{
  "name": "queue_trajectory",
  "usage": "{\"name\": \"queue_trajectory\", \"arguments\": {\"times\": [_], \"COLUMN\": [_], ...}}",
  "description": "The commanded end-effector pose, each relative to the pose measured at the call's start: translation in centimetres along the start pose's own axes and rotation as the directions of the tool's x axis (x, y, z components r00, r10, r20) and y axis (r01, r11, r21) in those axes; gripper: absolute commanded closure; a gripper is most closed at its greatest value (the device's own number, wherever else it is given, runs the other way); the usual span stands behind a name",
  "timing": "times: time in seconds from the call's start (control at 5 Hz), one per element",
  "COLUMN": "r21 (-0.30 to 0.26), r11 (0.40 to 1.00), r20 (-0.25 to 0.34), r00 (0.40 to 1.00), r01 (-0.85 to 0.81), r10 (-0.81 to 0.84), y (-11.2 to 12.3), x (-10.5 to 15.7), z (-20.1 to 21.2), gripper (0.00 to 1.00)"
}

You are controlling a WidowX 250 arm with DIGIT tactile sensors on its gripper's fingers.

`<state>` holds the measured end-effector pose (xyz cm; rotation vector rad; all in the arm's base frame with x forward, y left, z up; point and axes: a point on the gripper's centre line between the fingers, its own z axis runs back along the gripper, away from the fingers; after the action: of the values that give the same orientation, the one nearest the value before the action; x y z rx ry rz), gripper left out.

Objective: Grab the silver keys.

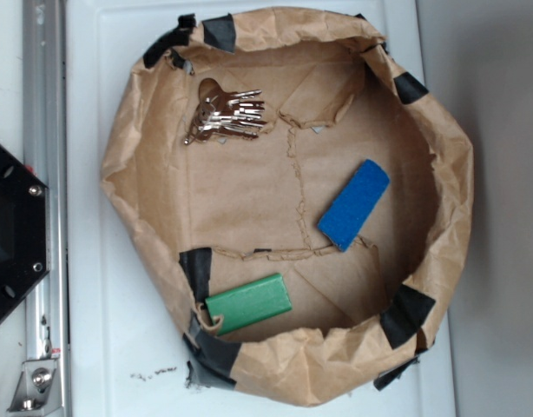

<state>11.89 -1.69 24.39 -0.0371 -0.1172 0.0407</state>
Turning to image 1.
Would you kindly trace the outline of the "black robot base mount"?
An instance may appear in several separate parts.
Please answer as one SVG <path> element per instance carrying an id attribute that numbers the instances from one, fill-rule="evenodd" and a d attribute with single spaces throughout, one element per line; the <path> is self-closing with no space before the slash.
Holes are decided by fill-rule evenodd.
<path id="1" fill-rule="evenodd" d="M 0 144 L 0 325 L 49 272 L 47 191 Z"/>

